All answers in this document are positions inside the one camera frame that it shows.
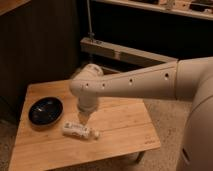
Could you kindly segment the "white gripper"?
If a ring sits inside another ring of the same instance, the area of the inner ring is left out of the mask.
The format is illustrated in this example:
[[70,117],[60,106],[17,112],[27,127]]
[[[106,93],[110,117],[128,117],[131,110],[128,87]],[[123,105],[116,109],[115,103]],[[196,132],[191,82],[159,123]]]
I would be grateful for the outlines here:
[[79,97],[77,108],[81,115],[89,116],[98,109],[99,100],[96,97]]

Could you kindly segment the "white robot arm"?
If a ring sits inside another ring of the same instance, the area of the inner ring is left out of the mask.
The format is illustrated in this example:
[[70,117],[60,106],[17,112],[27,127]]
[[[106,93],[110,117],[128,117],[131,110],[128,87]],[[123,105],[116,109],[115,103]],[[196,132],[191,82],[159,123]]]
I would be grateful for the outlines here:
[[88,64],[69,88],[85,118],[97,110],[101,97],[190,102],[176,171],[213,171],[213,56],[111,75]]

